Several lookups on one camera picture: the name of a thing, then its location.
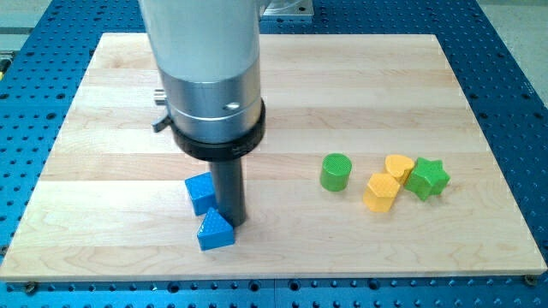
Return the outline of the silver metal robot base plate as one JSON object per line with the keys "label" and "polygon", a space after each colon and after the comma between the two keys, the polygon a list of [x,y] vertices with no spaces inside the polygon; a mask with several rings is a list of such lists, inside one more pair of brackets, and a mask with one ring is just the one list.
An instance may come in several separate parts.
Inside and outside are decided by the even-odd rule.
{"label": "silver metal robot base plate", "polygon": [[314,17],[313,0],[265,0],[260,4],[264,21],[310,21]]}

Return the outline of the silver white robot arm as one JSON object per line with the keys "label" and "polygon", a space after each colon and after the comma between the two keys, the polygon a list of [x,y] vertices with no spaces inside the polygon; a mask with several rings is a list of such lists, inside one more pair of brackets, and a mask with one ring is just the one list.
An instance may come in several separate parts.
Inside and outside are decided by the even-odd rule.
{"label": "silver white robot arm", "polygon": [[140,0],[176,127],[219,144],[247,134],[261,112],[258,0]]}

